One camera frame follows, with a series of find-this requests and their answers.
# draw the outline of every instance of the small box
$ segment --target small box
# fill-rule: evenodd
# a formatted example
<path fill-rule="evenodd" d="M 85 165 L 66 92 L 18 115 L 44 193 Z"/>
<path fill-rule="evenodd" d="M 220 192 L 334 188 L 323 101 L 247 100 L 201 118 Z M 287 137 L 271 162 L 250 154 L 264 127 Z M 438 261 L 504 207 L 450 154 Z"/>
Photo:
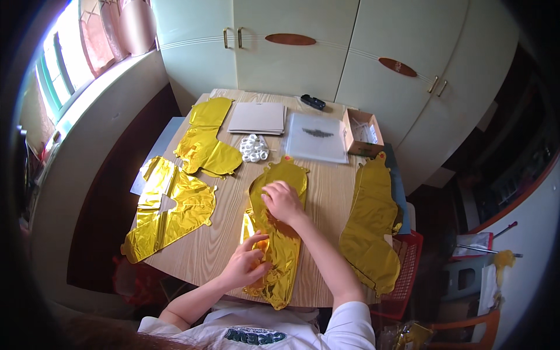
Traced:
<path fill-rule="evenodd" d="M 344 144 L 349 154 L 374 158 L 383 150 L 383 137 L 373 114 L 347 109 L 342 122 Z"/>

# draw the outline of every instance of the orange chair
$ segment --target orange chair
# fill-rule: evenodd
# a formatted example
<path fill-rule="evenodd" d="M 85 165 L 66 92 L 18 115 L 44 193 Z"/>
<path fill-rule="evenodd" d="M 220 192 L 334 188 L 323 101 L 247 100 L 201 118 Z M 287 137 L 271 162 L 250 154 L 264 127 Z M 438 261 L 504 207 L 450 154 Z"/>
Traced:
<path fill-rule="evenodd" d="M 486 331 L 480 340 L 480 343 L 430 343 L 428 349 L 465 349 L 465 350 L 490 350 L 496 340 L 498 332 L 498 323 L 500 322 L 500 311 L 494 310 L 486 315 L 474 317 L 464 321 L 431 324 L 428 327 L 433 330 L 453 329 L 461 327 L 474 326 L 480 323 L 486 323 Z"/>

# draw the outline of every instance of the wooden table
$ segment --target wooden table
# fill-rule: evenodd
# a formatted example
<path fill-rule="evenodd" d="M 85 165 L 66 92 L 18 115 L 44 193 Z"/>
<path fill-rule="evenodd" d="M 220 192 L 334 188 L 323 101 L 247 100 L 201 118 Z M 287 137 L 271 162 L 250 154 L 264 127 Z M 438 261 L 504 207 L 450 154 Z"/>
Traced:
<path fill-rule="evenodd" d="M 207 101 L 209 97 L 220 96 L 235 100 L 218 133 L 220 141 L 234 147 L 239 146 L 241 138 L 244 136 L 227 132 L 227 126 L 236 102 L 281 102 L 288 107 L 288 115 L 293 111 L 301 111 L 305 114 L 316 114 L 340 120 L 342 120 L 342 115 L 346 110 L 344 105 L 327 102 L 324 111 L 318 111 L 303 104 L 296 97 L 220 89 L 214 89 L 210 94 L 203 94 L 198 99 L 197 104 Z M 190 113 L 167 147 L 164 153 L 165 158 L 169 160 L 175 158 L 173 150 L 189 128 L 189 117 Z M 249 199 L 249 185 L 257 176 L 262 174 L 263 168 L 269 162 L 276 163 L 282 156 L 279 151 L 281 137 L 265 136 L 265 139 L 271 150 L 277 150 L 270 152 L 266 162 L 242 163 L 235 171 L 235 176 L 227 176 L 226 180 L 212 178 L 200 171 L 196 173 L 196 176 L 208 185 L 218 186 L 216 210 L 210 218 L 212 225 L 209 227 L 203 225 L 145 259 L 144 262 L 197 286 L 205 284 L 222 272 L 239 244 L 243 212 Z M 350 214 L 354 177 L 359 162 L 364 162 L 364 159 L 357 156 L 350 156 L 349 164 L 325 164 L 315 161 L 295 160 L 295 164 L 310 170 L 307 174 L 309 181 L 305 210 L 334 246 L 338 246 L 340 234 Z M 333 296 L 323 281 L 305 244 L 302 244 L 301 250 L 290 306 L 332 307 Z M 366 286 L 364 286 L 364 290 L 366 291 L 368 304 L 379 302 L 373 290 Z M 241 288 L 229 292 L 228 295 L 265 302 L 260 297 L 255 298 L 243 293 Z"/>

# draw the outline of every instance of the black device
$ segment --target black device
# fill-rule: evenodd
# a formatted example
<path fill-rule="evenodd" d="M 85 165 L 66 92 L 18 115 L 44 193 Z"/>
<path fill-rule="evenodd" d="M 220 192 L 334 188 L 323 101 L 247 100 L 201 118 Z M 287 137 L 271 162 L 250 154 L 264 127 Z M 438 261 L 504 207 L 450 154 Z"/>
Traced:
<path fill-rule="evenodd" d="M 325 108 L 326 103 L 319 100 L 316 97 L 311 97 L 308 94 L 302 95 L 300 97 L 301 101 L 303 103 L 305 103 L 306 105 L 310 105 L 311 107 L 318 109 L 318 110 L 322 110 L 323 108 Z"/>

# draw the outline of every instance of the stool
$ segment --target stool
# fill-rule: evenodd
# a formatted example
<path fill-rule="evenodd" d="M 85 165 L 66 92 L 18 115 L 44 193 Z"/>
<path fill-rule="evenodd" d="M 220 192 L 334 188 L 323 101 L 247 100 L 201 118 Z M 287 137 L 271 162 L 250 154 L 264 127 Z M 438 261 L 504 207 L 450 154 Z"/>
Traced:
<path fill-rule="evenodd" d="M 441 297 L 443 301 L 459 299 L 471 294 L 480 292 L 482 284 L 482 268 L 492 264 L 492 254 L 480 256 L 478 258 L 469 258 L 460 262 L 447 264 L 444 271 L 449 272 L 449 282 L 447 284 L 447 295 Z M 459 289 L 459 272 L 462 270 L 474 270 L 474 279 L 471 279 L 468 285 Z"/>

